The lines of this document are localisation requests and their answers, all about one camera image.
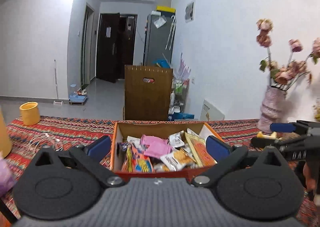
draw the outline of purple object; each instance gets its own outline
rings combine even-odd
[[[277,122],[282,116],[282,109],[286,92],[278,88],[268,86],[266,95],[261,105],[261,117],[258,122],[258,129],[271,133],[271,123]]]
[[[15,183],[6,161],[0,156],[0,197],[8,192]]]
[[[172,152],[172,147],[161,142],[153,142],[149,148],[143,153],[147,157],[160,159],[161,156]]]

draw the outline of gray floor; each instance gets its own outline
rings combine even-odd
[[[41,115],[83,119],[122,120],[124,106],[124,80],[109,83],[96,79],[88,87],[88,100],[84,106],[39,103]],[[19,106],[23,101],[0,100],[4,120],[8,124],[20,116]]]

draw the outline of patterned tablecloth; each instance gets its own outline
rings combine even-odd
[[[78,142],[87,144],[99,139],[103,135],[112,137],[116,121],[92,120],[75,118],[58,118],[42,116],[41,121],[33,126],[25,126],[18,118],[8,125],[8,133],[13,142],[12,152],[6,157],[10,169],[18,179],[23,170],[28,166],[34,156],[29,148],[29,141],[38,134],[51,133],[60,139],[64,149],[76,145]],[[135,124],[153,123],[184,123],[184,122],[155,122],[155,121],[122,121]],[[234,120],[234,121],[211,121],[209,125],[222,137],[222,139],[233,145],[241,143],[249,147],[250,139],[259,131],[256,127],[258,120]],[[107,156],[103,165],[108,167],[110,156]],[[2,200],[9,209],[20,217],[12,199],[11,192],[8,192]],[[313,202],[307,198],[298,213],[298,220],[306,226],[317,226],[316,208]]]

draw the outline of pink vase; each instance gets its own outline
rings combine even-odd
[[[282,109],[286,92],[278,88],[268,86],[261,105],[261,117],[258,122],[258,129],[271,133],[270,124],[277,122],[282,116]]]

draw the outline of orange box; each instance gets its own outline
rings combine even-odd
[[[208,136],[216,136],[222,140],[221,137],[205,122],[195,123],[157,123],[157,124],[129,124],[117,122],[114,129],[113,141],[111,147],[111,161],[110,170],[114,171],[125,180],[131,177],[148,177],[148,178],[186,178],[191,180],[193,177],[208,170],[210,167],[201,167],[197,169],[183,169],[178,172],[162,172],[162,173],[124,173],[121,172],[122,164],[125,161],[125,153],[117,150],[118,143],[126,142],[128,136],[141,138],[143,134],[149,136],[156,136],[162,139],[167,139],[169,135],[187,131],[187,128],[197,133],[200,138],[207,139]]]

